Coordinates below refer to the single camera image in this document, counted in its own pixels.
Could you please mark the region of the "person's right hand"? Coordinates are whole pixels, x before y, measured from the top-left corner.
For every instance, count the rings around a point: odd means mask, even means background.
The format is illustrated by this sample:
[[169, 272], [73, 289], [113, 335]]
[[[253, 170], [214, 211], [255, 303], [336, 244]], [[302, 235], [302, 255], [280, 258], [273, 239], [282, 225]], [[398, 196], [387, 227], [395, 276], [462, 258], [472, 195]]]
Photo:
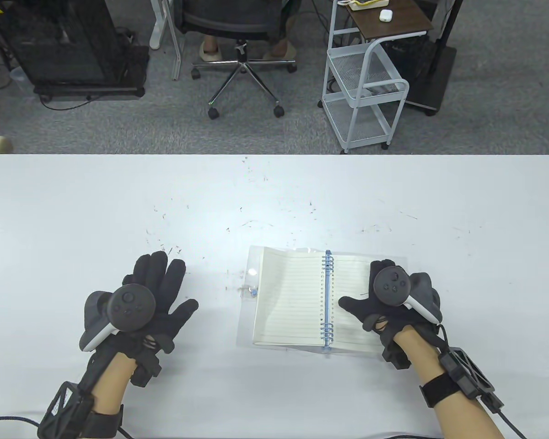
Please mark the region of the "person's right hand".
[[437, 334], [443, 317], [441, 301], [426, 272], [407, 274], [394, 261], [372, 261], [369, 268], [368, 297], [339, 298], [341, 309], [352, 314], [366, 332], [379, 335], [382, 357], [397, 369], [411, 362], [394, 337], [406, 326]]

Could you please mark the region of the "person's left hand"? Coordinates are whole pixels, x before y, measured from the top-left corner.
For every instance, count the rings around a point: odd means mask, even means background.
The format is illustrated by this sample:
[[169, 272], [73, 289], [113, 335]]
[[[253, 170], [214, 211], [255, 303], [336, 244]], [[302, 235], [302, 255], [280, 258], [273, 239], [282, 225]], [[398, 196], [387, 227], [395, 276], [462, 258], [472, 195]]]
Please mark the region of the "person's left hand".
[[174, 338], [199, 308], [189, 299], [170, 311], [185, 276], [185, 262], [164, 251], [145, 254], [113, 293], [94, 291], [84, 305], [79, 347], [92, 357], [79, 389], [91, 392], [117, 354], [135, 361], [130, 381], [145, 387], [161, 371], [157, 354], [174, 350]]

